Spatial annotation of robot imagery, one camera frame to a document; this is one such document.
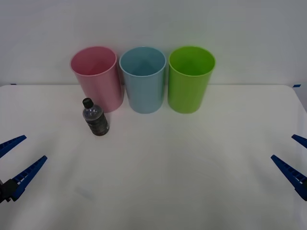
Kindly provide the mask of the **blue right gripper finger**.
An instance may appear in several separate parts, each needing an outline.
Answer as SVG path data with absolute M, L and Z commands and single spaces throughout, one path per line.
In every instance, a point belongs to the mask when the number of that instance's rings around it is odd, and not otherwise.
M 302 173 L 294 169 L 292 166 L 285 163 L 283 160 L 275 155 L 271 156 L 271 159 L 275 165 L 279 168 L 282 174 L 287 178 L 287 180 L 294 187 L 298 195 L 303 199 L 307 200 L 307 177 Z
M 294 139 L 296 142 L 298 142 L 303 147 L 307 148 L 307 139 L 298 135 L 292 135 L 292 139 Z

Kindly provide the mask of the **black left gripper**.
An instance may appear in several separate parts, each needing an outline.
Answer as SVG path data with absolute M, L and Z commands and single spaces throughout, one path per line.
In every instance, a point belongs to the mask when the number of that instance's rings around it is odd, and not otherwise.
M 26 139 L 25 135 L 13 138 L 0 144 L 0 158 L 7 154 L 10 150 L 20 144 Z M 0 202 L 4 200 L 9 202 L 10 200 L 16 201 L 25 191 L 26 187 L 44 165 L 47 160 L 47 156 L 41 157 L 31 166 L 26 168 L 24 171 L 9 179 L 5 183 L 0 182 Z

